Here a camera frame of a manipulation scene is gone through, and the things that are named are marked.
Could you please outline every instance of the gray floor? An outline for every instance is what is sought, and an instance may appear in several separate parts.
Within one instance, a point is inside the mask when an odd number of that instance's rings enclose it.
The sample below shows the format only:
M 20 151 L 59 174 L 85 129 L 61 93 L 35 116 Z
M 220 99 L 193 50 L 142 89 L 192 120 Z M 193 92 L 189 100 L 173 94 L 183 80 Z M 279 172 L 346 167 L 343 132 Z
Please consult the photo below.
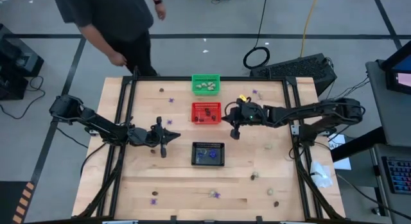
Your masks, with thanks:
M 74 33 L 72 24 L 64 24 L 54 0 L 10 0 L 0 4 L 0 22 L 14 33 L 58 34 Z M 381 0 L 397 34 L 411 34 L 408 3 L 411 0 Z M 164 0 L 168 9 L 164 22 L 155 20 L 154 34 L 174 33 L 257 33 L 264 0 L 231 0 L 211 4 L 211 0 Z M 312 0 L 268 0 L 262 33 L 301 34 Z M 318 0 L 308 26 L 307 34 L 389 35 L 389 31 L 374 0 Z M 2 154 L 0 180 L 30 180 L 39 156 L 51 118 L 48 108 L 61 93 L 78 39 L 26 39 L 27 45 L 45 59 L 40 75 L 45 78 L 46 97 L 35 103 L 24 119 L 14 121 L 0 114 Z M 219 73 L 224 76 L 245 76 L 242 66 L 246 52 L 255 39 L 154 39 L 152 40 L 153 66 L 164 76 L 193 73 Z M 262 39 L 259 45 L 271 52 L 270 63 L 298 57 L 301 40 Z M 304 55 L 324 53 L 335 65 L 338 80 L 330 97 L 340 94 L 365 77 L 365 63 L 387 58 L 396 47 L 392 40 L 307 40 Z M 258 64 L 261 53 L 251 56 L 249 64 Z M 86 43 L 70 94 L 81 97 L 85 105 L 97 108 L 105 77 L 123 76 L 128 71 L 110 65 L 99 51 Z M 37 95 L 28 92 L 22 101 L 2 102 L 14 114 L 20 114 Z M 345 131 L 357 137 L 380 125 L 378 112 L 369 85 L 350 95 L 366 107 L 362 123 Z M 89 137 L 79 125 L 59 125 L 80 142 L 87 144 Z M 80 165 L 86 149 L 56 133 L 42 176 L 33 197 L 26 221 L 69 218 L 79 183 Z M 353 193 L 342 186 L 342 191 Z M 345 196 L 347 215 L 362 221 L 372 221 L 368 207 Z M 351 204 L 364 204 L 352 209 Z

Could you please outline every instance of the wooden table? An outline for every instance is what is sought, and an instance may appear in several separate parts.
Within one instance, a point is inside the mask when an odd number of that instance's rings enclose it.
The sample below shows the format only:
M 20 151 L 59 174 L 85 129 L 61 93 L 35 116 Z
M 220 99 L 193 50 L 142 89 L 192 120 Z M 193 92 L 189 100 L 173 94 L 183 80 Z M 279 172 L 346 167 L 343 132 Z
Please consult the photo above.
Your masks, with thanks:
M 302 105 L 318 101 L 311 78 L 298 78 L 297 83 Z M 105 80 L 99 115 L 114 120 L 120 88 L 121 78 Z M 285 107 L 281 82 L 222 82 L 219 95 L 211 97 L 194 96 L 190 81 L 137 82 L 132 122 L 149 129 L 155 124 L 155 118 L 162 116 L 163 126 L 181 133 L 181 137 L 169 143 L 165 159 L 160 157 L 159 146 L 154 148 L 155 154 L 145 146 L 127 146 L 115 218 L 169 220 L 170 216 L 177 215 L 178 220 L 253 221 L 256 216 L 262 216 L 265 221 L 303 221 L 295 163 L 288 156 L 292 147 L 288 126 L 276 129 L 242 126 L 240 140 L 236 141 L 229 135 L 232 128 L 229 123 L 194 125 L 191 122 L 192 102 L 219 101 L 224 107 L 240 94 L 252 96 L 253 89 L 261 94 L 261 99 L 253 97 L 254 102 Z M 292 88 L 289 90 L 294 104 Z M 127 102 L 121 121 L 125 119 L 126 106 Z M 166 124 L 168 119 L 173 120 L 172 125 Z M 307 119 L 306 122 L 312 123 L 316 119 Z M 224 142 L 225 166 L 191 166 L 192 142 Z M 327 144 L 325 137 L 318 137 L 317 142 Z M 267 144 L 273 148 L 265 149 Z M 100 145 L 101 139 L 92 137 L 88 154 Z M 108 147 L 91 157 L 85 165 L 73 215 L 82 212 L 100 189 L 107 153 Z M 320 190 L 334 209 L 345 216 L 329 150 L 320 145 L 313 146 L 311 156 L 330 167 L 333 186 Z M 250 176 L 255 171 L 259 178 L 252 181 Z M 272 196 L 267 195 L 269 188 L 274 190 Z M 306 188 L 311 216 L 315 217 L 312 193 Z M 212 190 L 220 193 L 221 197 L 210 198 Z M 157 196 L 152 195 L 154 191 L 158 192 Z M 152 198 L 157 199 L 157 205 L 150 203 Z M 108 214 L 110 199 L 111 191 L 107 194 L 105 214 Z M 274 202 L 279 202 L 279 205 L 274 207 Z

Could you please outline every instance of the computer monitor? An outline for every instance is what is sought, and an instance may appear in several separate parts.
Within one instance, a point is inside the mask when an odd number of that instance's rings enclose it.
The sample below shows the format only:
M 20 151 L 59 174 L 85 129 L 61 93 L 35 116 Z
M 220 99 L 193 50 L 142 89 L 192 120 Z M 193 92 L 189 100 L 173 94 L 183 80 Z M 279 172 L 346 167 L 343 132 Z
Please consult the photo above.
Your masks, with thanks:
M 380 64 L 387 89 L 411 94 L 411 41 Z

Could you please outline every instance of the person's hand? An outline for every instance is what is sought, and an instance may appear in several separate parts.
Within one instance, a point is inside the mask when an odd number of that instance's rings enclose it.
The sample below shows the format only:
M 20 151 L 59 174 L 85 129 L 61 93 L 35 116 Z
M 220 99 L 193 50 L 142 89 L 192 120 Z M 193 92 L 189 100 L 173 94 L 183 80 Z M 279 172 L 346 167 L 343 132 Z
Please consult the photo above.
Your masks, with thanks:
M 166 18 L 166 7 L 163 3 L 155 5 L 155 11 L 157 12 L 160 20 L 163 21 Z
M 127 60 L 121 53 L 113 53 L 112 55 L 109 55 L 108 58 L 110 62 L 115 66 L 122 67 L 124 65 L 127 65 Z

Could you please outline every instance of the gray t-shirt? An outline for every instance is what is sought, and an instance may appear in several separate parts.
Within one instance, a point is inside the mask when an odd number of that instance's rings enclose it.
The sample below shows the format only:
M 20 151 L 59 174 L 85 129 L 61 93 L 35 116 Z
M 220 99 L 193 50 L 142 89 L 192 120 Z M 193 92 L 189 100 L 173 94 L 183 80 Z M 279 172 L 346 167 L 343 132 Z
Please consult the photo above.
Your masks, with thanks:
M 93 24 L 106 40 L 133 41 L 153 25 L 144 0 L 55 0 L 66 23 Z

